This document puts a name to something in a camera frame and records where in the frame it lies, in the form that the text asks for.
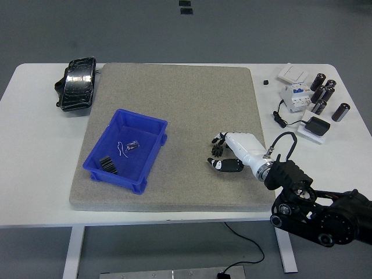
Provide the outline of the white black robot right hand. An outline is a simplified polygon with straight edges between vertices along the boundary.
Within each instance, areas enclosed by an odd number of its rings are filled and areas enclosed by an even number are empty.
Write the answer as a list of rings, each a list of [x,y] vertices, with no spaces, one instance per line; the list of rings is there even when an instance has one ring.
[[[249,166],[253,175],[263,181],[273,164],[273,160],[253,134],[219,133],[213,138],[212,143],[214,157],[208,158],[208,162],[218,171],[240,172],[245,166]],[[234,159],[218,160],[223,154],[223,144],[234,153]]]

